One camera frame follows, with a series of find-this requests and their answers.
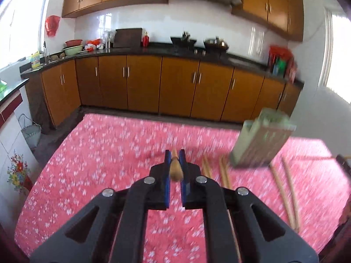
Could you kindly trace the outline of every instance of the black countertop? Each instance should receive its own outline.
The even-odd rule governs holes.
[[[22,88],[29,79],[24,79],[22,81],[17,81],[11,85],[7,85],[7,89],[0,93],[0,106],[6,102],[14,93],[16,93],[20,88]]]
[[[41,68],[37,69],[29,69],[21,73],[21,78],[26,79],[30,78],[34,73],[40,73],[48,68],[59,65],[63,62],[72,60],[72,59],[80,59],[86,57],[94,57],[94,56],[108,56],[108,55],[157,55],[164,57],[180,57],[186,59],[196,59],[204,62],[215,63],[223,66],[233,66],[235,68],[247,70],[267,78],[272,78],[281,82],[288,82],[287,80],[273,76],[271,73],[267,72],[267,66],[249,59],[245,59],[240,56],[232,55],[229,53],[226,54],[214,54],[206,52],[203,55],[204,48],[196,48],[197,53],[194,50],[188,50],[187,48],[175,48],[172,44],[169,43],[151,43],[149,47],[143,48],[111,48],[111,49],[102,49],[96,50],[93,52],[83,52],[74,56],[67,56],[63,59],[59,59],[57,61],[50,62],[48,65],[45,65]],[[303,88],[304,82],[300,80],[295,80],[294,85]]]

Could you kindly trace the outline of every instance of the kitchen floor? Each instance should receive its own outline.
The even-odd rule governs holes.
[[[159,116],[155,114],[146,114],[139,112],[130,111],[117,111],[114,109],[102,109],[94,107],[80,107],[74,111],[71,116],[69,116],[63,123],[61,123],[56,130],[52,130],[51,133],[41,135],[40,142],[33,152],[39,164],[44,167],[46,163],[50,160],[51,156],[61,145],[62,141],[67,137],[67,135],[80,123],[85,114],[103,114],[111,115],[117,117],[127,117],[127,118],[137,118],[146,119],[151,121],[159,122],[170,122],[179,123],[186,125],[196,125],[208,128],[222,128],[222,129],[234,129],[241,130],[242,125],[233,123],[222,123],[222,122],[211,122],[204,120],[197,120],[191,118],[180,118],[172,116]]]

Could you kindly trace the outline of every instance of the red tile stripe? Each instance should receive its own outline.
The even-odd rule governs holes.
[[[19,94],[15,99],[12,100],[11,103],[2,111],[0,114],[0,128],[6,122],[6,120],[11,116],[11,114],[15,111],[15,109],[22,103],[22,96]]]

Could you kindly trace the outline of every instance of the flower decal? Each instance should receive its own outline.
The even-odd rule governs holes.
[[[31,179],[28,177],[27,162],[23,161],[23,154],[17,155],[16,152],[14,156],[11,157],[11,167],[7,168],[7,173],[9,175],[7,182],[15,186],[15,191],[24,193],[24,189],[30,191],[33,187]]]

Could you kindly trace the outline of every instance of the metal bolt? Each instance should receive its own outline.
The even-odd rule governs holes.
[[[196,182],[203,184],[207,182],[207,178],[205,176],[198,176],[196,177]]]
[[[241,196],[246,196],[249,194],[249,190],[246,189],[245,187],[240,187],[238,189],[238,194],[241,195]]]
[[[145,184],[153,184],[155,182],[155,178],[154,177],[146,177],[145,179],[144,179],[144,183]]]
[[[105,189],[102,191],[102,195],[104,197],[110,197],[113,195],[113,193],[114,193],[114,191],[112,189]]]

